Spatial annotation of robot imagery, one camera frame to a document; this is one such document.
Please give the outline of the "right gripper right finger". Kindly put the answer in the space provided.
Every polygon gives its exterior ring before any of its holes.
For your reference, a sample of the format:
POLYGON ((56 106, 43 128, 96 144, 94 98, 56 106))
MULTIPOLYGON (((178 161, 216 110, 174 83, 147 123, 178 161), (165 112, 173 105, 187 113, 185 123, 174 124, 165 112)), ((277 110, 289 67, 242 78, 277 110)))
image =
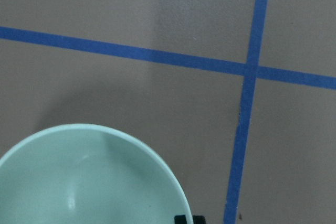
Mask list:
POLYGON ((202 215, 193 215, 193 224, 205 224, 205 217, 202 215))

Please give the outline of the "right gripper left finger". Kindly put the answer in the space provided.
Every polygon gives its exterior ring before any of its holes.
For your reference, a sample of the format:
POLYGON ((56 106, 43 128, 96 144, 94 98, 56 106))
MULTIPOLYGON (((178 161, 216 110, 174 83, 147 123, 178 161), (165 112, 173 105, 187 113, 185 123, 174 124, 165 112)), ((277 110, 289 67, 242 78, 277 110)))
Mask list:
POLYGON ((186 216, 185 215, 176 215, 174 217, 175 224, 186 224, 186 216))

